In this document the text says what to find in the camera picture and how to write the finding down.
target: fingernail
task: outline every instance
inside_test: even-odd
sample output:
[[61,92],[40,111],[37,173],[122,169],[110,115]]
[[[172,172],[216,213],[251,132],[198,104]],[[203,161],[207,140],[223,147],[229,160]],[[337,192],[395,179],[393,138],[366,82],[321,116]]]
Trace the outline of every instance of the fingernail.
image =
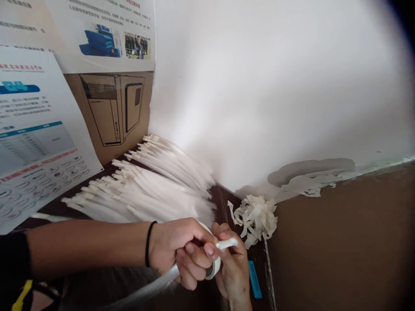
[[227,240],[229,237],[228,237],[228,234],[227,233],[225,233],[225,232],[222,232],[221,234],[219,234],[219,237],[222,239],[222,240]]
[[208,255],[213,255],[213,247],[210,244],[205,244],[204,250]]
[[177,250],[177,254],[178,254],[180,257],[184,257],[184,256],[186,255],[186,253],[185,253],[185,251],[184,251],[184,249],[183,249],[183,248],[179,248],[179,249]]
[[187,252],[188,252],[189,254],[191,254],[191,253],[193,253],[193,252],[195,251],[195,248],[193,247],[193,245],[192,245],[192,244],[186,244],[186,245],[185,245],[185,248],[186,248],[186,250],[187,250]]

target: hand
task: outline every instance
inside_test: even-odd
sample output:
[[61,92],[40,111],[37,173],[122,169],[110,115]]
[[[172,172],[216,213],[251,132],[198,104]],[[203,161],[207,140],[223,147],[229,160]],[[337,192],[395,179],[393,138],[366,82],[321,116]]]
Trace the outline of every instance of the hand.
[[233,232],[228,224],[212,225],[212,233],[221,240],[235,238],[238,246],[220,251],[223,266],[215,276],[216,283],[223,297],[229,300],[231,310],[251,310],[249,296],[249,266],[245,243]]
[[[204,244],[203,250],[195,243]],[[206,269],[219,256],[215,237],[194,218],[154,224],[150,235],[150,266],[165,274],[176,262],[180,271],[177,280],[186,289],[195,290],[206,277]]]

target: computer case drawing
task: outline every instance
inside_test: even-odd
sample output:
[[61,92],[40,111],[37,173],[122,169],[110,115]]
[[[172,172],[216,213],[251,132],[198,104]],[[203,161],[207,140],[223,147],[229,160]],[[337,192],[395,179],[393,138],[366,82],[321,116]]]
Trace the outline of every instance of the computer case drawing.
[[103,146],[121,145],[139,124],[143,77],[80,74]]

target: white wall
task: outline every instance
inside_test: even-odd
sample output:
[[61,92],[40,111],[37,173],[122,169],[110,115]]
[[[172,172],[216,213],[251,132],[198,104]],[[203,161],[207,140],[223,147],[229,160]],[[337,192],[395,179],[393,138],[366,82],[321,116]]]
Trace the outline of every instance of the white wall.
[[156,0],[149,132],[239,195],[272,197],[292,162],[414,154],[407,51],[375,2]]

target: blue marker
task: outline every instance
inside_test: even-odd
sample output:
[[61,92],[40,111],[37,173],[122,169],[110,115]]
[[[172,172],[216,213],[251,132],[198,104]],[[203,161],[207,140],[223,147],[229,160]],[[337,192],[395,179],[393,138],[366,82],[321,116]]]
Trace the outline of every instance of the blue marker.
[[249,263],[249,280],[251,282],[252,291],[255,299],[262,299],[261,289],[259,288],[258,277],[256,276],[254,262],[252,260]]

